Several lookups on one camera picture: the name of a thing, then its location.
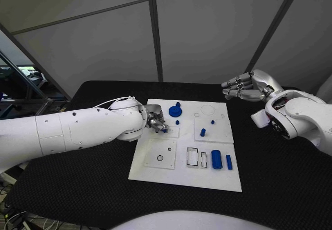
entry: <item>robotic hand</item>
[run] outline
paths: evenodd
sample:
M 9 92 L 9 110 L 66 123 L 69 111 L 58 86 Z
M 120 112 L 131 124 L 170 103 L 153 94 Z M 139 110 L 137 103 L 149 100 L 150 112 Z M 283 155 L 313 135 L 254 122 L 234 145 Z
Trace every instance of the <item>robotic hand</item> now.
M 305 137 L 332 156 L 332 105 L 312 94 L 283 90 L 261 70 L 244 73 L 221 84 L 225 98 L 264 101 L 266 108 L 251 115 L 258 128 L 273 125 L 284 138 Z
M 98 107 L 111 101 L 108 109 Z M 0 173 L 33 158 L 116 138 L 137 140 L 144 127 L 167 130 L 160 105 L 141 105 L 131 96 L 104 103 L 90 109 L 0 120 Z

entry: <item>white platform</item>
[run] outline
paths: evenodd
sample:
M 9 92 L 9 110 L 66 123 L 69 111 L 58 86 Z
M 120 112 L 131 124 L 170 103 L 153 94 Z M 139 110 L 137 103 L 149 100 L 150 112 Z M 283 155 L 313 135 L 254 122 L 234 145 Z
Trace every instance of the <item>white platform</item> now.
M 180 102 L 182 115 L 175 118 L 170 117 L 167 110 L 176 102 Z M 129 179 L 241 192 L 225 103 L 149 99 L 147 104 L 162 106 L 170 130 L 165 134 L 163 132 L 156 133 L 152 128 L 144 129 L 136 146 Z M 206 129 L 206 138 L 199 136 L 202 126 Z M 199 156 L 202 152 L 206 153 L 206 169 L 201 168 L 201 162 L 198 168 L 186 166 L 188 148 L 198 148 Z M 170 164 L 173 150 L 175 164 Z M 221 151 L 224 167 L 219 170 L 212 168 L 212 150 Z M 232 158 L 232 170 L 228 170 L 227 167 L 225 156 L 228 154 Z

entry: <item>black textured mat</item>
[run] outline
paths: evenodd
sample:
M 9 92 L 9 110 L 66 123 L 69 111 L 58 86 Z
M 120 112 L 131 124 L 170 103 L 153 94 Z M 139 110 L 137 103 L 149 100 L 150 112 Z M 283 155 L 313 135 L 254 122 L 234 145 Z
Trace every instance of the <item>black textured mat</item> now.
M 227 102 L 243 192 L 129 180 L 136 141 L 116 140 L 33 160 L 9 204 L 100 228 L 180 209 L 225 214 L 274 229 L 332 229 L 332 157 L 306 139 L 286 140 L 269 127 L 256 127 L 250 115 L 264 103 L 225 101 L 219 85 L 88 81 L 69 109 L 129 95 L 143 104 L 149 98 Z

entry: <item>white wall panel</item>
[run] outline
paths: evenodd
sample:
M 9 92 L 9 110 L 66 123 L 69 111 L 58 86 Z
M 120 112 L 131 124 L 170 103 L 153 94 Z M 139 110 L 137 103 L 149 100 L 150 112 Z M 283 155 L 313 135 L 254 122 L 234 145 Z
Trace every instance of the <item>white wall panel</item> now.
M 0 0 L 0 22 L 13 32 L 136 0 Z
M 10 41 L 10 39 L 7 38 L 6 34 L 1 31 L 0 31 L 0 50 L 16 65 L 33 65 L 32 61 L 22 53 L 20 49 L 17 48 L 17 46 Z M 7 64 L 3 62 L 0 58 L 0 66 L 1 65 L 7 65 Z
M 315 93 L 332 74 L 332 1 L 295 1 L 256 68 Z
M 14 37 L 69 96 L 90 80 L 157 81 L 147 2 Z
M 157 0 L 165 81 L 244 73 L 282 0 Z

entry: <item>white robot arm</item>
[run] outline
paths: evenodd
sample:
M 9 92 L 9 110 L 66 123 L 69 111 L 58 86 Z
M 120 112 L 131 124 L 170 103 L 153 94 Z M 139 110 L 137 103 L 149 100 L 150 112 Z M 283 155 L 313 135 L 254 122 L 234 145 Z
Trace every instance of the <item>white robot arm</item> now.
M 114 100 L 108 109 L 98 108 L 100 104 L 90 109 L 0 120 L 0 173 L 33 158 L 116 138 L 137 140 L 144 127 L 167 130 L 160 105 L 143 106 L 133 97 Z
M 271 76 L 258 69 L 221 86 L 227 99 L 240 97 L 266 102 L 266 108 L 251 115 L 258 128 L 271 124 L 284 138 L 305 137 L 332 156 L 332 105 L 306 92 L 284 91 Z

